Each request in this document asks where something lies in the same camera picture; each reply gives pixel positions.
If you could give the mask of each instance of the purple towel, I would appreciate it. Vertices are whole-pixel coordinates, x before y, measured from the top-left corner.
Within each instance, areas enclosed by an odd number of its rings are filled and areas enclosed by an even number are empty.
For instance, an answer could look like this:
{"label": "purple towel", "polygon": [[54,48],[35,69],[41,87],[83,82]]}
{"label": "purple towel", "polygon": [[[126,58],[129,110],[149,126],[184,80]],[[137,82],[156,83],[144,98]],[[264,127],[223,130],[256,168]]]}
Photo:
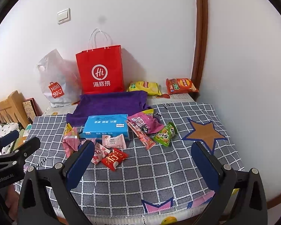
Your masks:
{"label": "purple towel", "polygon": [[74,126],[85,125],[88,116],[128,114],[149,109],[146,105],[147,92],[115,92],[107,94],[81,95],[80,103],[73,112],[67,114],[67,122]]}

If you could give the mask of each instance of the tissue box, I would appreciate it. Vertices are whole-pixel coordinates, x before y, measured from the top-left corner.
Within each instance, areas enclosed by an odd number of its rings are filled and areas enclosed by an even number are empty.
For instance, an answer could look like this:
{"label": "tissue box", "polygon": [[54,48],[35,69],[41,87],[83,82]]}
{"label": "tissue box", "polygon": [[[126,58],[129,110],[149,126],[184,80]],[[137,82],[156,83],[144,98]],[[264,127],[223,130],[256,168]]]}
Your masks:
{"label": "tissue box", "polygon": [[127,117],[127,114],[89,116],[79,135],[81,138],[102,139],[102,134],[112,137],[123,134],[124,138],[129,140],[128,126],[125,122]]}

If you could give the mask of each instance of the orange chip bag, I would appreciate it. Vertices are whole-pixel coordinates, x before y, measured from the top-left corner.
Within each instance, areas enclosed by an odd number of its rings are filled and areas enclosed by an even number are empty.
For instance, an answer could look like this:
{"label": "orange chip bag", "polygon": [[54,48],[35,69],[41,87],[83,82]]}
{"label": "orange chip bag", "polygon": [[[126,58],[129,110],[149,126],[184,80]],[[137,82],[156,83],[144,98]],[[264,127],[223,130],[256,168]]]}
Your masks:
{"label": "orange chip bag", "polygon": [[190,79],[167,79],[167,93],[169,95],[177,93],[199,92]]}

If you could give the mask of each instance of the wall switch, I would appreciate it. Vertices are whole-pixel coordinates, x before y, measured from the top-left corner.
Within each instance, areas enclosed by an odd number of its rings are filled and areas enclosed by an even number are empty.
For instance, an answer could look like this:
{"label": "wall switch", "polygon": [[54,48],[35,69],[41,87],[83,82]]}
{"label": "wall switch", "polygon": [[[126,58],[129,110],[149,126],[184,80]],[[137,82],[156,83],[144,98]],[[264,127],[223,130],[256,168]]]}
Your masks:
{"label": "wall switch", "polygon": [[70,17],[70,9],[69,8],[65,9],[65,10],[62,10],[62,11],[57,13],[57,23],[59,25],[70,21],[70,19],[71,19],[71,17]]}

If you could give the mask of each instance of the gray checkered blanket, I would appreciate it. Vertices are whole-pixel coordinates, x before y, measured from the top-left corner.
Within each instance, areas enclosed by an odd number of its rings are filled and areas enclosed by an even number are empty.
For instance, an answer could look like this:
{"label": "gray checkered blanket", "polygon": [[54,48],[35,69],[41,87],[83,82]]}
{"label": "gray checkered blanket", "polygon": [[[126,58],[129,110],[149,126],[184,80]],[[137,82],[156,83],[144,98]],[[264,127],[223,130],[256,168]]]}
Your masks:
{"label": "gray checkered blanket", "polygon": [[[213,121],[215,129],[228,139],[216,141],[214,155],[222,164],[230,164],[235,170],[244,168],[212,105],[186,102],[152,108],[160,123],[175,123],[178,134],[169,147],[156,144],[147,151],[131,131],[127,150],[124,150],[129,157],[115,172],[101,162],[97,165],[90,163],[79,185],[71,190],[85,214],[107,217],[142,215],[147,212],[144,201],[161,205],[171,200],[171,208],[158,211],[159,214],[169,213],[187,207],[189,202],[208,193],[210,190],[191,157],[193,141],[181,140],[192,130],[187,118],[203,124]],[[65,125],[65,115],[35,118],[27,139],[38,137],[41,147],[27,158],[26,166],[44,169],[65,161],[61,144]],[[47,190],[53,207],[59,209],[53,190],[49,187]]]}

